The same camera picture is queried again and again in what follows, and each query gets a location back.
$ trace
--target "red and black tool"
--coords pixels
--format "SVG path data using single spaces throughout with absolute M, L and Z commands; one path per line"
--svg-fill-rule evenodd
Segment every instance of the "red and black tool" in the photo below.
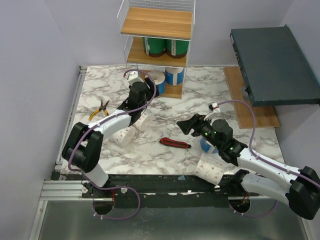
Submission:
M 161 138 L 159 142 L 163 145 L 174 147 L 174 148 L 181 148 L 181 149 L 191 148 L 191 145 L 184 141 L 175 141 L 167 137 Z

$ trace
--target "green container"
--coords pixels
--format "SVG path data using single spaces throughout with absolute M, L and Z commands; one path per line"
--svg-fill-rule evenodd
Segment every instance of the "green container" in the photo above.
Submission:
M 144 52 L 151 57 L 160 57 L 166 52 L 166 40 L 163 38 L 143 37 Z
M 187 55 L 189 41 L 167 39 L 165 42 L 165 52 L 170 57 L 181 59 Z

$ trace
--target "wooden plank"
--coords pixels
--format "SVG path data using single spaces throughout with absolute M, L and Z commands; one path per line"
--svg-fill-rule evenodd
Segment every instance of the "wooden plank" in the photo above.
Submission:
M 192 12 L 130 7 L 122 34 L 168 39 L 191 39 Z
M 140 73 L 140 77 L 142 79 L 145 79 L 145 75 L 143 73 Z M 181 99 L 182 98 L 182 87 L 183 87 L 182 83 L 177 86 L 171 86 L 171 85 L 165 83 L 164 93 L 162 95 L 160 95 L 160 97 Z
M 144 52 L 142 37 L 135 36 L 133 38 L 133 43 L 128 55 L 127 63 L 185 68 L 187 64 L 187 56 L 183 58 L 172 58 L 166 53 L 160 57 L 148 56 Z
M 240 68 L 237 66 L 223 68 L 225 79 L 229 88 L 231 99 L 244 101 L 241 88 L 245 86 L 244 79 L 241 75 Z M 252 129 L 254 122 L 252 115 L 247 107 L 235 102 L 233 103 L 236 112 L 236 118 L 240 129 Z M 277 118 L 273 106 L 254 106 L 251 107 L 256 116 L 256 127 L 280 127 L 280 122 Z

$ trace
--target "marble surface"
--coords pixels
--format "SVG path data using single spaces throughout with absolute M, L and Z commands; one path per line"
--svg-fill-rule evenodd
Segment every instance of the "marble surface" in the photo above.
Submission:
M 107 110 L 112 113 L 128 96 L 123 73 L 125 66 L 89 67 L 83 83 L 73 124 L 89 123 L 89 115 L 100 106 L 100 101 L 110 100 Z M 200 137 L 184 135 L 176 125 L 195 113 L 207 114 L 208 103 L 229 100 L 230 95 L 221 67 L 189 67 L 184 82 L 182 99 L 158 97 L 148 108 L 155 120 L 144 132 L 136 131 L 133 140 L 124 148 L 110 139 L 103 142 L 99 163 L 110 174 L 154 174 L 189 175 L 195 170 L 199 159 L 215 161 L 223 166 L 225 173 L 238 169 L 225 163 L 218 154 L 204 153 L 200 148 Z M 233 128 L 233 136 L 248 144 L 251 129 L 239 129 L 232 103 L 221 107 L 219 118 L 226 119 Z M 98 113 L 92 120 L 104 117 Z M 184 141 L 190 149 L 164 146 L 159 143 L 163 137 Z M 255 132 L 253 149 L 259 153 L 284 162 L 274 128 L 259 128 Z M 63 161 L 62 174 L 70 174 L 67 161 Z

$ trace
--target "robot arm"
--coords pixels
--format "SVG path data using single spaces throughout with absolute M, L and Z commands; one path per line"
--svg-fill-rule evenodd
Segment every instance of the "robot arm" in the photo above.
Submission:
M 83 174 L 99 187 L 103 187 L 109 179 L 108 174 L 105 173 L 98 163 L 103 141 L 117 131 L 134 124 L 145 109 L 132 110 L 146 105 L 151 100 L 155 91 L 152 81 L 146 78 L 144 82 L 138 76 L 137 71 L 132 71 L 129 74 L 128 82 L 130 84 L 129 96 L 118 109 L 111 115 L 89 125 L 81 122 L 76 123 L 62 150 L 62 157 L 69 161 L 80 139 L 89 129 L 97 126 L 83 139 L 83 142 L 76 149 L 71 164 L 81 169 Z M 159 96 L 158 89 L 156 89 L 155 96 Z
M 255 151 L 252 153 L 246 144 L 233 138 L 233 129 L 224 119 L 217 119 L 211 125 L 205 115 L 195 114 L 189 120 L 178 121 L 177 125 L 185 135 L 193 129 L 193 137 L 205 138 L 227 163 L 263 175 L 262 177 L 240 170 L 238 184 L 245 191 L 279 200 L 305 219 L 311 220 L 315 217 L 320 208 L 320 189 L 317 187 L 320 179 L 312 168 L 306 166 L 299 169 Z

